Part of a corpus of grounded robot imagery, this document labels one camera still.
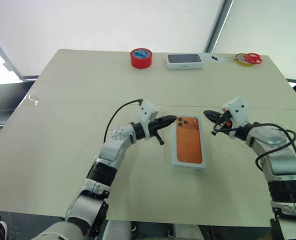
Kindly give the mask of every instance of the white wall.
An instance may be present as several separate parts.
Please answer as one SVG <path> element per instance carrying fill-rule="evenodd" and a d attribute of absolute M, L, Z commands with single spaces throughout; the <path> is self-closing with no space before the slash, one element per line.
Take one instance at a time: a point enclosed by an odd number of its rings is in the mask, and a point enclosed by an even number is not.
<path fill-rule="evenodd" d="M 0 0 L 0 46 L 21 75 L 58 49 L 201 52 L 223 0 Z"/>
<path fill-rule="evenodd" d="M 235 0 L 215 52 L 269 55 L 296 79 L 296 0 Z"/>

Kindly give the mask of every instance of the scissors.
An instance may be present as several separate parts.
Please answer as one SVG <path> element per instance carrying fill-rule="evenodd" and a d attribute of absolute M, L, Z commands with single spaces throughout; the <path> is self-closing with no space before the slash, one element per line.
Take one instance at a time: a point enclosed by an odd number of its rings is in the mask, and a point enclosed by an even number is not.
<path fill-rule="evenodd" d="M 263 62 L 262 58 L 260 57 L 259 54 L 257 53 L 246 53 L 246 54 L 238 54 L 240 56 L 233 57 L 233 59 L 241 59 L 245 60 L 246 62 L 250 64 L 261 64 Z"/>

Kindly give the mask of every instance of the orange phone back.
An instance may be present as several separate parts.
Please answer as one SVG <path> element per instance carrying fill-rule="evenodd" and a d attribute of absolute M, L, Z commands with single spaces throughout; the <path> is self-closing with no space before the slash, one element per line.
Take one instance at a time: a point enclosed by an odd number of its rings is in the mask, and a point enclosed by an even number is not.
<path fill-rule="evenodd" d="M 179 162 L 201 164 L 203 162 L 198 119 L 179 116 L 176 120 L 177 159 Z"/>

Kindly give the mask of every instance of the white table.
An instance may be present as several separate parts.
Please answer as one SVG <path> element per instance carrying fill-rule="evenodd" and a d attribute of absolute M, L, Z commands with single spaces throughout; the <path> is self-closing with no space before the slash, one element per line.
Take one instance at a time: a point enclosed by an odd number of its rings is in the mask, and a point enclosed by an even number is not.
<path fill-rule="evenodd" d="M 108 120 L 125 102 L 146 98 L 159 116 L 202 117 L 207 168 L 171 165 L 171 127 L 165 141 L 141 140 L 126 153 L 107 200 L 107 218 L 160 223 L 268 226 L 273 217 L 256 155 L 240 140 L 210 134 L 203 111 L 236 96 L 252 122 L 296 131 L 296 93 L 268 56 L 254 67 L 207 61 L 204 69 L 167 70 L 154 53 L 147 69 L 127 52 L 59 50 L 0 133 L 0 210 L 64 216 L 98 155 Z M 136 122 L 137 105 L 112 127 Z"/>

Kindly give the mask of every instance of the cable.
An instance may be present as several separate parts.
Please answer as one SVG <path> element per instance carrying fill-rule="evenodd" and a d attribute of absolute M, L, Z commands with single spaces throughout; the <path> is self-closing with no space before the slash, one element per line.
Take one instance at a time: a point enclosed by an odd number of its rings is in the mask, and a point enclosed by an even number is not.
<path fill-rule="evenodd" d="M 286 130 L 284 130 L 284 131 L 282 131 L 282 132 L 287 136 L 289 142 L 286 143 L 285 145 L 282 145 L 282 146 L 280 146 L 280 147 L 275 148 L 274 150 L 267 151 L 267 152 L 265 152 L 265 153 L 259 155 L 259 156 L 256 158 L 256 160 L 255 160 L 254 162 L 255 162 L 257 168 L 258 168 L 260 171 L 263 171 L 263 168 L 259 165 L 259 160 L 260 160 L 260 159 L 262 159 L 263 157 L 265 157 L 265 156 L 267 156 L 267 155 L 269 155 L 269 154 L 272 154 L 272 153 L 278 152 L 279 150 L 285 149 L 286 147 L 292 145 L 292 144 L 296 141 L 296 133 L 295 133 L 294 131 L 286 129 Z M 287 132 L 292 133 L 292 134 L 293 134 L 293 138 L 291 138 Z"/>
<path fill-rule="evenodd" d="M 139 103 L 139 104 L 142 104 L 143 100 L 142 99 L 137 99 L 137 100 L 133 100 L 133 101 L 129 101 L 127 103 L 125 103 L 124 105 L 122 105 L 121 107 L 119 107 L 115 112 L 114 114 L 112 115 L 112 117 L 110 118 L 109 122 L 108 122 L 108 125 L 106 127 L 106 131 L 104 132 L 104 137 L 103 137 L 103 143 L 106 142 L 106 137 L 107 137 L 107 132 L 108 132 L 108 129 L 109 129 L 109 126 L 110 124 L 112 123 L 114 117 L 116 116 L 116 114 L 119 112 L 120 109 L 122 109 L 123 107 L 129 105 L 129 104 L 133 104 L 133 103 Z"/>
<path fill-rule="evenodd" d="M 295 155 L 296 155 L 296 145 L 295 145 L 295 143 L 294 143 L 294 142 L 296 141 L 296 133 L 295 133 L 294 131 L 289 130 L 289 129 L 286 129 L 286 130 L 285 130 L 285 129 L 282 128 L 281 126 L 279 126 L 279 125 L 277 125 L 277 124 L 274 124 L 274 123 L 259 123 L 259 124 L 256 124 L 256 125 L 241 126 L 241 127 L 231 128 L 231 129 L 216 129 L 216 127 L 218 126 L 218 124 L 222 122 L 222 118 L 223 118 L 223 117 L 221 117 L 221 119 L 219 119 L 219 120 L 215 123 L 215 125 L 212 127 L 213 131 L 215 131 L 215 132 L 217 132 L 217 133 L 229 133 L 229 132 L 231 132 L 231 131 L 238 131 L 238 130 L 242 130 L 242 129 L 253 129 L 253 128 L 263 127 L 263 126 L 272 126 L 272 127 L 275 127 L 275 128 L 277 128 L 277 129 L 279 129 L 280 131 L 282 131 L 282 132 L 286 135 L 286 137 L 287 137 L 288 140 L 289 140 L 288 143 L 286 143 L 285 145 L 280 146 L 280 147 L 278 147 L 278 148 L 276 148 L 276 149 L 274 149 L 274 150 L 271 150 L 271 151 L 265 152 L 265 153 L 259 155 L 259 156 L 256 158 L 256 160 L 255 160 L 255 164 L 256 164 L 257 168 L 258 168 L 260 171 L 263 171 L 263 169 L 262 169 L 262 168 L 260 167 L 260 165 L 259 165 L 259 160 L 260 160 L 261 158 L 263 158 L 263 157 L 269 155 L 269 154 L 275 153 L 275 152 L 277 152 L 277 151 L 279 151 L 279 150 L 282 150 L 282 149 L 284 149 L 284 148 L 286 148 L 286 147 L 292 145 L 293 150 L 294 150 L 294 153 L 295 153 Z M 293 134 L 293 138 L 290 137 L 290 135 L 288 134 L 288 132 Z"/>

